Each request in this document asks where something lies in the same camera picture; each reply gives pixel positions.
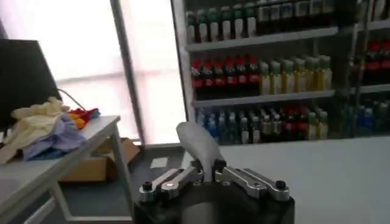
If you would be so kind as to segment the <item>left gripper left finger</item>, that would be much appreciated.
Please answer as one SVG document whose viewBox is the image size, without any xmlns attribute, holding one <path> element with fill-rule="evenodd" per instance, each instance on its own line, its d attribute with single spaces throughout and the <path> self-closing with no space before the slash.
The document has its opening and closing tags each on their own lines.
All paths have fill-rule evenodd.
<svg viewBox="0 0 390 224">
<path fill-rule="evenodd" d="M 151 203 L 159 194 L 165 194 L 169 200 L 180 195 L 180 191 L 189 183 L 202 181 L 204 173 L 198 160 L 191 161 L 186 169 L 170 169 L 153 181 L 144 182 L 139 188 L 139 201 Z"/>
</svg>

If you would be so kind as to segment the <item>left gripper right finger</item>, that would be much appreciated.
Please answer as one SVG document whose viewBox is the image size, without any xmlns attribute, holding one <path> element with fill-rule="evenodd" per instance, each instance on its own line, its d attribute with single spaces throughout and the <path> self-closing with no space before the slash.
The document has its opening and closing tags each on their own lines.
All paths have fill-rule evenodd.
<svg viewBox="0 0 390 224">
<path fill-rule="evenodd" d="M 216 181 L 232 182 L 252 198 L 260 199 L 266 194 L 270 194 L 276 201 L 288 201 L 291 198 L 290 189 L 283 180 L 271 180 L 251 169 L 233 168 L 221 159 L 214 161 L 213 170 Z"/>
</svg>

